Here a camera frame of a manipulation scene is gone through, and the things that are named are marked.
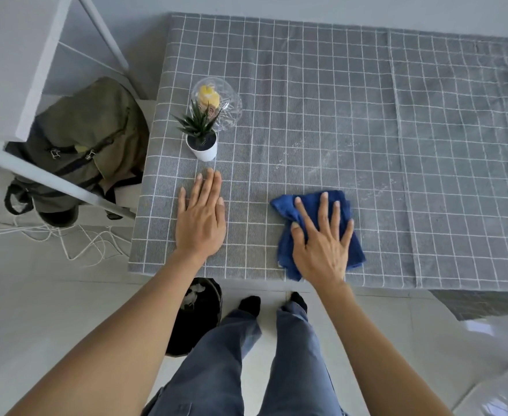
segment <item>green backpack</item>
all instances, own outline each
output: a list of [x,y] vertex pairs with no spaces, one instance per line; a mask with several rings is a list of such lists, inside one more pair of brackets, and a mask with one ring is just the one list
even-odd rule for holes
[[[10,142],[5,150],[115,203],[114,188],[141,182],[148,138],[147,121],[132,94],[102,77],[38,115],[28,140]],[[22,210],[13,207],[13,196],[23,204]],[[4,199],[11,214],[36,208],[46,223],[56,227],[75,223],[81,203],[19,175]],[[108,217],[121,218],[109,212]]]

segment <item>white pot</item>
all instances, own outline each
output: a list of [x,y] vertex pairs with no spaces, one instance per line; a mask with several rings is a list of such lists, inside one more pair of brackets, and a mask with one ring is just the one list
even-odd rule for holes
[[217,154],[217,133],[216,133],[216,143],[212,147],[210,147],[208,150],[195,150],[193,149],[190,144],[188,144],[188,137],[185,134],[185,141],[188,148],[194,153],[194,155],[198,158],[198,160],[202,160],[202,162],[209,162],[211,160],[214,160]]

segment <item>jeans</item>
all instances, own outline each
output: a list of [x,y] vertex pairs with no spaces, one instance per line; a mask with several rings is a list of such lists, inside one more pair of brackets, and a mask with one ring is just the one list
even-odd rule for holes
[[[242,416],[242,359],[261,336],[235,309],[207,332],[143,415]],[[277,350],[260,416],[343,415],[308,316],[295,302],[277,310]]]

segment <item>black trash bin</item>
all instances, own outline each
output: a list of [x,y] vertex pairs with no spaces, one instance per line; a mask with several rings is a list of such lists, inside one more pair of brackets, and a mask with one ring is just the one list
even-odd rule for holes
[[214,279],[195,277],[177,313],[167,356],[186,356],[221,321],[221,287]]

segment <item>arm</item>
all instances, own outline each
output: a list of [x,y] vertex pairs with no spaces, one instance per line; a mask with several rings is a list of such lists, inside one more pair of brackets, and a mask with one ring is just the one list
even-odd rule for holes
[[158,273],[80,341],[8,413],[139,415],[152,389],[182,299],[225,238],[221,174],[179,193],[175,252]]
[[344,281],[348,246],[354,223],[348,222],[342,239],[339,237],[340,210],[336,202],[331,224],[328,218],[327,193],[320,200],[316,229],[300,198],[296,207],[308,232],[298,224],[291,226],[294,238],[293,259],[302,276],[320,296],[335,330],[343,343],[372,416],[450,416],[452,413],[410,367],[391,342],[356,304],[355,295]]

